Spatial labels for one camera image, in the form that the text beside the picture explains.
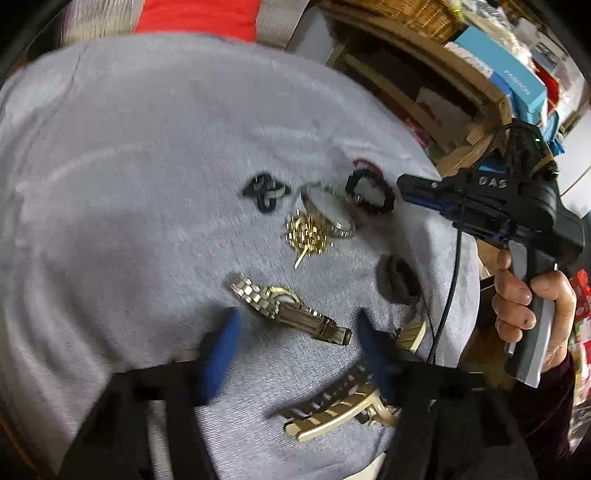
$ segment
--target gold pin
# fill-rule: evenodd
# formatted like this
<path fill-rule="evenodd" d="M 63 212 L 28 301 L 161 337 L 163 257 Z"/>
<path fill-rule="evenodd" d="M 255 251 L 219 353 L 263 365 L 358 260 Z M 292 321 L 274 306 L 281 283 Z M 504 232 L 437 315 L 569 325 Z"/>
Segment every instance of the gold pin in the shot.
<path fill-rule="evenodd" d="M 328 242 L 327 229 L 324 224 L 316 217 L 301 213 L 299 210 L 296 210 L 295 215 L 291 216 L 286 227 L 285 239 L 299 254 L 294 269 L 300 265 L 304 257 L 310 257 L 312 254 L 320 255 L 333 245 L 333 242 Z"/>

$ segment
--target teal box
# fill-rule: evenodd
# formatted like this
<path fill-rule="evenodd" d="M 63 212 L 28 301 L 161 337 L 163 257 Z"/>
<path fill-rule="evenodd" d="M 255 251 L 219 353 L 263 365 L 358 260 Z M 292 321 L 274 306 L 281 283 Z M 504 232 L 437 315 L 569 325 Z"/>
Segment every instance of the teal box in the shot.
<path fill-rule="evenodd" d="M 515 93 L 519 118 L 531 124 L 540 122 L 548 95 L 546 85 L 511 53 L 476 27 L 468 27 L 456 43 L 489 65 Z"/>

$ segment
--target person's hand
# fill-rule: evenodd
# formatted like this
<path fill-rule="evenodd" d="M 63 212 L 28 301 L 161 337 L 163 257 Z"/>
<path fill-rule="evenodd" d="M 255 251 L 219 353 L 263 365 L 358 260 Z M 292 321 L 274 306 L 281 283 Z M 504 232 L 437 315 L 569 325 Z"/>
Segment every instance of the person's hand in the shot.
<path fill-rule="evenodd" d="M 522 330 L 534 327 L 535 315 L 526 307 L 531 302 L 532 291 L 538 297 L 554 300 L 556 311 L 542 372 L 560 365 L 567 355 L 576 307 L 576 296 L 568 278 L 560 271 L 548 272 L 533 278 L 530 290 L 509 272 L 511 254 L 508 250 L 499 252 L 497 262 L 500 270 L 495 276 L 496 295 L 492 299 L 492 308 L 497 315 L 496 331 L 499 336 L 509 343 L 519 342 L 523 336 Z"/>

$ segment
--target dark sleeve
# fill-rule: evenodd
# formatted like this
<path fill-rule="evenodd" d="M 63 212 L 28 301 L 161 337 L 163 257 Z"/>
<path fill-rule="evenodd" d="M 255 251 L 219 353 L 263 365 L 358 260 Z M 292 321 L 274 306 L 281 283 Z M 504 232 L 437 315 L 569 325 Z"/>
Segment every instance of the dark sleeve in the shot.
<path fill-rule="evenodd" d="M 570 353 L 543 373 L 538 388 L 515 383 L 507 393 L 540 480 L 554 480 L 570 456 L 569 425 L 573 409 L 574 363 Z"/>

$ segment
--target gray tablecloth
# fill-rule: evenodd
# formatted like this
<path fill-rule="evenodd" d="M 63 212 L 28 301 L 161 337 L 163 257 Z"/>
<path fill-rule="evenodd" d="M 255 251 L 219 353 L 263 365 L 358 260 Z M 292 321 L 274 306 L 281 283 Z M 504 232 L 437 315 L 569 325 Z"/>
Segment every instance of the gray tablecloth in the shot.
<path fill-rule="evenodd" d="M 113 371 L 169 361 L 227 306 L 242 310 L 238 353 L 223 393 L 197 409 L 222 479 L 336 480 L 384 450 L 391 431 L 356 421 L 301 445 L 284 434 L 275 412 L 339 377 L 360 358 L 358 341 L 329 345 L 272 325 L 225 287 L 245 272 L 340 325 L 365 306 L 393 331 L 425 318 L 379 294 L 376 263 L 397 252 L 418 271 L 437 326 L 456 236 L 440 215 L 399 200 L 294 271 L 284 219 L 299 202 L 262 215 L 239 194 L 261 170 L 294 189 L 342 187 L 357 157 L 392 185 L 402 173 L 437 178 L 372 95 L 260 46 L 139 35 L 42 58 L 5 85 L 0 108 L 0 392 L 37 455 L 57 470 Z M 440 363 L 456 364 L 477 308 L 465 236 Z M 430 345 L 427 334 L 420 353 Z"/>

